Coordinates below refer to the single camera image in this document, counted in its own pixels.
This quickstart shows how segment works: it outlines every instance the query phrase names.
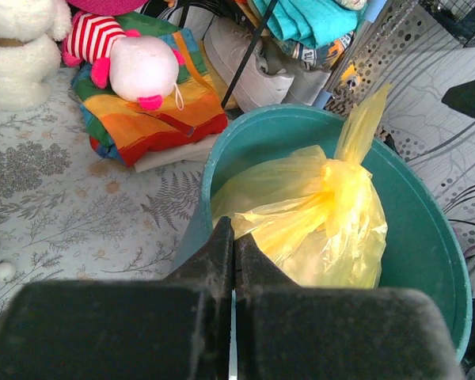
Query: teal towel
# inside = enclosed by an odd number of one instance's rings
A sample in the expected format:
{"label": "teal towel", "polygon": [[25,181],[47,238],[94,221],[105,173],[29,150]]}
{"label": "teal towel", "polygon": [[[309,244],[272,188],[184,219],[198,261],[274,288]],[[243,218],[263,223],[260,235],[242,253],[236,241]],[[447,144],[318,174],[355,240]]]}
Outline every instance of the teal towel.
{"label": "teal towel", "polygon": [[[264,15],[269,0],[248,0]],[[334,0],[279,0],[268,27],[278,40],[296,40],[317,49],[355,30],[361,13]]]}

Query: pink plush ear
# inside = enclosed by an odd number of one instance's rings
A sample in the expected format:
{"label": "pink plush ear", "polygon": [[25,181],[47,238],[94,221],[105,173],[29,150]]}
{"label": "pink plush ear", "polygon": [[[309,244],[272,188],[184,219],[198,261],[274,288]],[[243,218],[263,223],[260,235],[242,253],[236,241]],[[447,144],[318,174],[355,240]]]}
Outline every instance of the pink plush ear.
{"label": "pink plush ear", "polygon": [[93,63],[90,77],[99,89],[105,89],[108,86],[110,68],[111,59],[109,58],[99,58]]}
{"label": "pink plush ear", "polygon": [[129,29],[129,30],[125,30],[125,36],[127,36],[127,37],[140,37],[141,32],[137,29]]}
{"label": "pink plush ear", "polygon": [[174,50],[174,49],[173,49],[173,53],[176,56],[177,64],[180,66],[183,66],[184,65],[183,55],[181,55],[181,53],[178,50]]}
{"label": "pink plush ear", "polygon": [[154,111],[162,106],[163,99],[160,95],[154,97],[140,97],[137,102],[145,111]]}

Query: stacked clothing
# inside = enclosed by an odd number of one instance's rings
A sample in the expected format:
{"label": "stacked clothing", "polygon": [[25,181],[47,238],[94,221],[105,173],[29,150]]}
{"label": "stacked clothing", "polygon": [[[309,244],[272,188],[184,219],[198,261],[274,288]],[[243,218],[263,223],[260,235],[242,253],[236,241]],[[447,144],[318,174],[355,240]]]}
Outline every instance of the stacked clothing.
{"label": "stacked clothing", "polygon": [[[249,0],[261,16],[270,0]],[[273,36],[294,40],[309,49],[318,49],[357,27],[360,12],[345,9],[334,0],[279,0],[268,20]]]}
{"label": "stacked clothing", "polygon": [[[260,11],[253,3],[253,0],[250,0],[248,5],[257,18],[262,17]],[[273,38],[273,40],[285,55],[292,59],[304,62],[310,69],[329,70],[343,52],[350,46],[353,35],[354,32],[350,31],[339,38],[336,38],[334,41],[316,49],[307,47],[297,40],[279,40],[278,38]]]}
{"label": "stacked clothing", "polygon": [[165,102],[157,111],[145,112],[138,104],[118,97],[110,87],[98,89],[89,77],[91,66],[86,64],[72,87],[82,103],[91,147],[103,158],[131,166],[147,152],[196,143],[222,132],[228,124],[226,114],[190,30],[178,30],[169,22],[138,13],[116,19],[122,28],[159,37],[183,55],[185,65],[180,67],[177,83],[184,108],[169,107],[175,102]]}

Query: white fabric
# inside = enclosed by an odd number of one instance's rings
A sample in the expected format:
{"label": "white fabric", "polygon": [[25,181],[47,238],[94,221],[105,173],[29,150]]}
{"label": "white fabric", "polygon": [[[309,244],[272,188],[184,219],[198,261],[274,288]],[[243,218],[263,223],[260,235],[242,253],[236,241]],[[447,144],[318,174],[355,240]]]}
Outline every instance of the white fabric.
{"label": "white fabric", "polygon": [[178,161],[205,162],[211,148],[219,135],[207,136],[204,140],[177,148],[163,150],[162,152],[149,152],[135,163],[135,171],[141,173],[145,170],[172,164]]}

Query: pink and white plush toy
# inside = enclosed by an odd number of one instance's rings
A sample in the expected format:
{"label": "pink and white plush toy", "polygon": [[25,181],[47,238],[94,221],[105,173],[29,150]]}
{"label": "pink and white plush toy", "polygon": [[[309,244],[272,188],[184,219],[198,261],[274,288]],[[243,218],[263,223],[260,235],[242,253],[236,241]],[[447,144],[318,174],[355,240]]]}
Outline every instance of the pink and white plush toy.
{"label": "pink and white plush toy", "polygon": [[95,86],[104,89],[110,83],[119,97],[146,111],[160,108],[174,90],[177,102],[181,98],[176,84],[184,64],[181,53],[156,37],[123,30],[114,17],[78,12],[63,41],[62,57],[69,67],[91,63]]}

